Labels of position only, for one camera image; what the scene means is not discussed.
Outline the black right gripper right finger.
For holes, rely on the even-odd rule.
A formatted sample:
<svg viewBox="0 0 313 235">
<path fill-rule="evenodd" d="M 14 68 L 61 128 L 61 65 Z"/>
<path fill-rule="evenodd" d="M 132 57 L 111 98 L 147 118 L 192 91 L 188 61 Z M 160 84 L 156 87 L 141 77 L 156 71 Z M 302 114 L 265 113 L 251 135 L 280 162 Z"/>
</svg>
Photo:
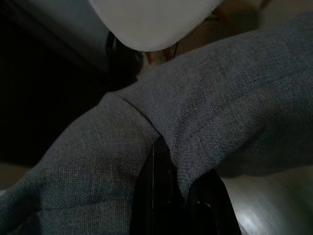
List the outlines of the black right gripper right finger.
<svg viewBox="0 0 313 235">
<path fill-rule="evenodd" d="M 189 235 L 240 235 L 227 189 L 215 170 L 197 180 L 190 189 L 186 204 Z"/>
</svg>

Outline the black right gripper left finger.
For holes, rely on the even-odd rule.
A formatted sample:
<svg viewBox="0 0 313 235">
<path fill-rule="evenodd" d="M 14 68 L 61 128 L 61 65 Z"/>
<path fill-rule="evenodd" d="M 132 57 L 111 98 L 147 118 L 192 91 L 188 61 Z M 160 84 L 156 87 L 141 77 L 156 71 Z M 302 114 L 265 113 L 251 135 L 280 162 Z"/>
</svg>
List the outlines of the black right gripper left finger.
<svg viewBox="0 0 313 235">
<path fill-rule="evenodd" d="M 183 232 L 184 199 L 177 168 L 164 138 L 153 144 L 140 171 L 132 199 L 132 234 L 178 235 Z"/>
</svg>

